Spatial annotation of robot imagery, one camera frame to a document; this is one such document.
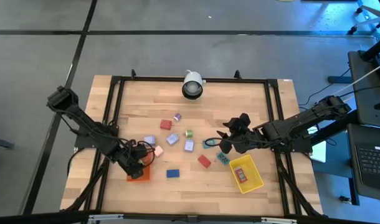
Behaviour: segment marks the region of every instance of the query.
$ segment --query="gray floor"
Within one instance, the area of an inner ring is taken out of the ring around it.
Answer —
[[[0,1],[0,29],[82,29],[89,6],[90,1],[84,0]],[[99,0],[90,28],[348,30],[364,19],[353,14],[356,8],[356,3],[274,0]],[[75,35],[0,35],[0,138],[16,143],[11,151],[0,148],[0,216],[19,210],[52,117],[46,98],[64,84],[77,43]],[[178,76],[190,69],[206,77],[231,77],[238,69],[243,77],[293,79],[303,103],[327,85],[328,75],[340,75],[348,68],[348,51],[368,49],[374,43],[370,37],[88,36],[72,88],[80,106],[85,106],[94,75],[129,75],[134,68],[138,75]],[[327,89],[311,104],[342,86]],[[36,213],[59,209],[74,139],[61,125]],[[362,198],[360,207],[345,205],[336,199],[346,193],[342,179],[316,173],[316,181],[328,216],[380,222],[380,201]]]

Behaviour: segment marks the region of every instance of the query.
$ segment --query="yellow tray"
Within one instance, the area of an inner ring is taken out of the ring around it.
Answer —
[[[241,193],[245,194],[247,192],[250,192],[251,190],[258,189],[264,185],[264,182],[260,177],[257,167],[255,166],[250,155],[246,155],[233,161],[230,161],[229,164]],[[237,175],[234,172],[234,169],[237,167],[241,167],[245,177],[247,178],[247,181],[243,183],[239,182]]]

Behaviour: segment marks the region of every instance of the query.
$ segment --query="laptop keyboard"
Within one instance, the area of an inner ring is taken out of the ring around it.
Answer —
[[[373,147],[358,147],[358,159],[361,172],[380,174],[380,149]]]

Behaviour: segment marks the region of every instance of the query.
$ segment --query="wooden tabletop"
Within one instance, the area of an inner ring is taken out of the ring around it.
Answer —
[[[101,121],[111,76],[96,75],[90,90],[86,113],[95,121]],[[299,112],[294,86],[291,80],[279,80],[279,92],[284,117]],[[202,140],[218,137],[216,131],[228,132],[222,123],[247,113],[250,128],[268,121],[264,86],[255,83],[206,83],[204,93],[196,101],[186,100],[181,93],[180,82],[126,81],[121,102],[118,125],[119,136],[143,140],[147,135],[156,136],[156,144],[164,154],[151,165],[149,182],[127,182],[126,174],[118,164],[110,166],[103,201],[103,212],[170,213],[202,215],[283,215],[280,188],[274,154],[269,149],[248,151],[265,183],[257,190],[242,194],[229,168],[217,159],[219,147],[204,149]],[[111,115],[115,107],[118,85],[115,87]],[[273,99],[275,118],[277,110]],[[159,128],[162,119],[173,120],[175,113],[182,114],[170,131]],[[191,129],[195,140],[194,152],[184,151],[183,135]],[[173,146],[166,142],[171,133],[180,135]],[[95,149],[86,149],[72,161],[65,186],[61,208],[68,207],[87,185]],[[197,160],[205,155],[211,162],[205,168]],[[243,156],[232,150],[230,160]],[[315,176],[309,158],[292,153],[297,185],[306,199],[322,212]],[[166,178],[167,169],[179,169],[179,178]],[[91,208],[95,208],[96,186]],[[294,212],[291,191],[287,186],[290,211]]]

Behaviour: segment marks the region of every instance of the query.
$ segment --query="red block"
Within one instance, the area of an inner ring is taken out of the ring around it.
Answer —
[[[171,126],[172,126],[172,121],[161,120],[161,124],[160,124],[159,128],[170,130]]]
[[[204,155],[201,155],[198,157],[198,161],[205,167],[208,168],[209,165],[211,164],[210,160],[208,160]]]

